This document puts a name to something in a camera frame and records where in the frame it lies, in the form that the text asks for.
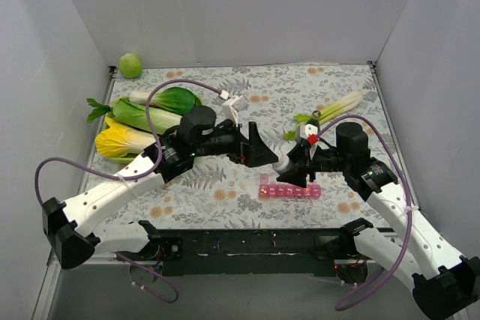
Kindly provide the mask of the white pill bottle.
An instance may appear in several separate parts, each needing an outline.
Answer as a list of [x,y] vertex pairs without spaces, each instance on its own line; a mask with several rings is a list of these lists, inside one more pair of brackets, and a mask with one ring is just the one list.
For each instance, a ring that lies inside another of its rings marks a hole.
[[276,163],[272,164],[273,170],[276,171],[279,175],[282,175],[292,169],[294,162],[291,161],[288,157],[282,157]]

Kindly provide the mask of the pink weekly pill organizer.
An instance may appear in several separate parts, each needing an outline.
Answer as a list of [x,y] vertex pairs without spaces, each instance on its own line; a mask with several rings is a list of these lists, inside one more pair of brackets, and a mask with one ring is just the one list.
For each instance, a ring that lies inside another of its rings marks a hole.
[[270,182],[267,174],[261,174],[259,177],[258,196],[262,199],[319,199],[321,197],[321,187],[318,184],[308,184],[306,188],[303,188],[287,183]]

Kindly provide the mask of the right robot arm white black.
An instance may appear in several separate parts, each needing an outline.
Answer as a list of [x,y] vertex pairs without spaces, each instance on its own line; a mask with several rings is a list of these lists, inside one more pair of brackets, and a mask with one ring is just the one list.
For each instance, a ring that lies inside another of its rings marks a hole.
[[400,280],[429,319],[447,319],[479,300],[479,258],[453,247],[412,203],[402,177],[371,156],[360,124],[336,126],[336,144],[322,149],[318,127],[300,126],[295,147],[273,164],[277,181],[306,187],[318,172],[341,172],[351,190],[401,238],[396,244],[371,223],[358,219],[342,227],[340,251],[367,256],[386,270],[382,281]]

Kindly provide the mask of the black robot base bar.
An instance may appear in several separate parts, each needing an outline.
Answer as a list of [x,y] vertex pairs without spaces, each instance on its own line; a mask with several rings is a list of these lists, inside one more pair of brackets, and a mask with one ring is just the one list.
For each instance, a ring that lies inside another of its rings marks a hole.
[[155,230],[130,260],[157,262],[163,275],[312,274],[362,283],[368,258],[340,229]]

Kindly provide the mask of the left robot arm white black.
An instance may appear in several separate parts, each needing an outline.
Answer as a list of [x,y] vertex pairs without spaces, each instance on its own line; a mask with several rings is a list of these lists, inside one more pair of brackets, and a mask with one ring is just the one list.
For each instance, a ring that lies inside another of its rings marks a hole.
[[148,221],[107,226],[104,220],[138,196],[165,185],[192,169],[198,157],[225,155],[232,162],[255,168],[278,161],[263,142],[255,122],[248,135],[231,119],[216,124],[216,114],[207,106],[195,106],[180,124],[166,131],[134,160],[84,193],[42,204],[43,232],[62,268],[75,268],[94,254],[136,253],[153,259],[160,246],[155,228]]

